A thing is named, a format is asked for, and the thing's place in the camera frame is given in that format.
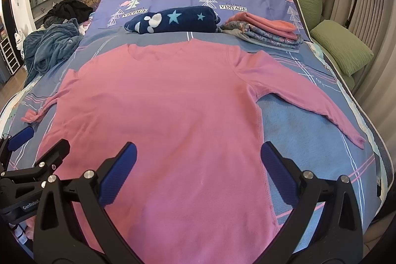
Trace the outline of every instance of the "stack of folded clothes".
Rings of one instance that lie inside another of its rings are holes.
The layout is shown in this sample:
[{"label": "stack of folded clothes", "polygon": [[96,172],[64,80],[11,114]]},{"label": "stack of folded clothes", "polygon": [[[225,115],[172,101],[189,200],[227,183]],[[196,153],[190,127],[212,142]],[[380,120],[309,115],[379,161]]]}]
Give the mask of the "stack of folded clothes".
[{"label": "stack of folded clothes", "polygon": [[296,27],[292,23],[246,12],[232,16],[220,28],[223,33],[247,42],[288,52],[298,52],[298,46],[303,43],[302,36],[294,33]]}]

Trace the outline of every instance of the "folded pink garment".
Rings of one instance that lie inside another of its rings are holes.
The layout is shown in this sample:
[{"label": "folded pink garment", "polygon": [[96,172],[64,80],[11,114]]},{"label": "folded pink garment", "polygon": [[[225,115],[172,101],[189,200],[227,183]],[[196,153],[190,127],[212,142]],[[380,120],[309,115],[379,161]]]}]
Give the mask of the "folded pink garment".
[{"label": "folded pink garment", "polygon": [[272,34],[297,40],[296,34],[293,33],[297,28],[292,23],[285,22],[284,20],[268,20],[251,13],[239,12],[230,17],[226,21],[226,24],[233,20],[243,20]]}]

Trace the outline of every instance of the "blue gripper pad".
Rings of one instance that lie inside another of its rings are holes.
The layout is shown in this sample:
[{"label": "blue gripper pad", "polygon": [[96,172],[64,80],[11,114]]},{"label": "blue gripper pad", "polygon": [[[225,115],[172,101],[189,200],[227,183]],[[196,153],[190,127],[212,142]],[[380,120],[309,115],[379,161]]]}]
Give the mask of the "blue gripper pad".
[{"label": "blue gripper pad", "polygon": [[298,185],[292,175],[268,142],[261,146],[261,161],[271,176],[283,201],[296,207],[298,204]]},{"label": "blue gripper pad", "polygon": [[100,183],[99,204],[112,204],[137,160],[136,146],[128,142],[120,151],[117,160]]},{"label": "blue gripper pad", "polygon": [[17,151],[24,143],[28,142],[33,138],[34,130],[31,126],[27,126],[23,130],[19,131],[8,141],[8,150]]}]

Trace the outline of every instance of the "white paw print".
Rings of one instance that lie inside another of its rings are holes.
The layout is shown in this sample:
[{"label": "white paw print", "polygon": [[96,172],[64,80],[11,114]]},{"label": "white paw print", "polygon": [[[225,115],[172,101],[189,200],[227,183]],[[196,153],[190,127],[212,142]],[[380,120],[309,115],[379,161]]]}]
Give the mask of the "white paw print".
[{"label": "white paw print", "polygon": [[[146,16],[144,20],[148,20],[148,28],[147,31],[149,33],[154,33],[154,28],[156,28],[162,21],[162,16],[160,13],[154,14],[153,17]],[[139,32],[140,22],[137,22],[135,25],[135,31]]]}]

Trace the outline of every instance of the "green pillow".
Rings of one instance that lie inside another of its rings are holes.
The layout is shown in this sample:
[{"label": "green pillow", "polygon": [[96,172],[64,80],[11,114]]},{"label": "green pillow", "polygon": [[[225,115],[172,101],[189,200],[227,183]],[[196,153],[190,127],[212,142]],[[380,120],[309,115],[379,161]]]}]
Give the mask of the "green pillow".
[{"label": "green pillow", "polygon": [[366,44],[335,21],[324,20],[310,34],[334,57],[347,76],[359,71],[374,57]]},{"label": "green pillow", "polygon": [[306,22],[306,26],[310,31],[320,23],[320,15],[322,14],[322,0],[298,0],[302,14]]}]

